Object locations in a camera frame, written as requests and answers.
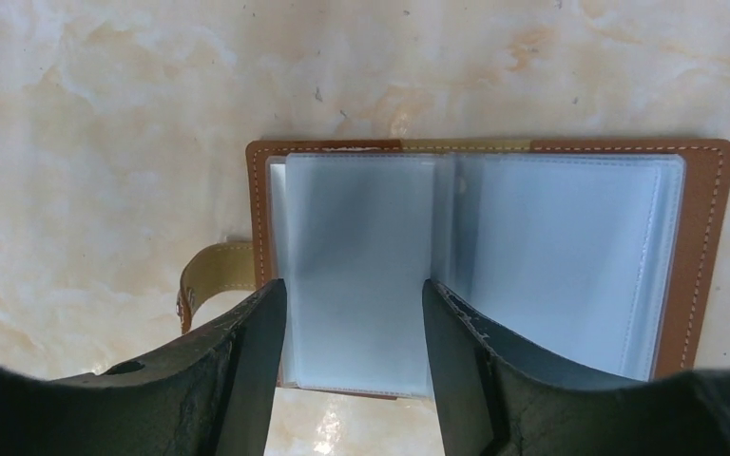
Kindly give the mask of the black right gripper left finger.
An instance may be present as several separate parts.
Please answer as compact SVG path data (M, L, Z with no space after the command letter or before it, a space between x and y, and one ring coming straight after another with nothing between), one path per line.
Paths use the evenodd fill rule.
M0 455L260 455L287 293L232 310L102 374L42 380L0 368Z

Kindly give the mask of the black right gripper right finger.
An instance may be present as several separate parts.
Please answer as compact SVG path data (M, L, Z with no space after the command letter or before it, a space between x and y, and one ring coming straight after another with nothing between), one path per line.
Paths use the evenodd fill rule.
M448 455L730 455L730 370L637 381L548 351L439 282L422 303Z

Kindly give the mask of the brown leather card holder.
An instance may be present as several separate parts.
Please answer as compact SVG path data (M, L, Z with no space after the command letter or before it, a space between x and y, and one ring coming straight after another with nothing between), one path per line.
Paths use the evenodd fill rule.
M693 367L730 190L730 142L258 140L251 241L182 272L210 297L286 288L287 388L443 398L476 368L432 325L431 282L522 372L580 390Z

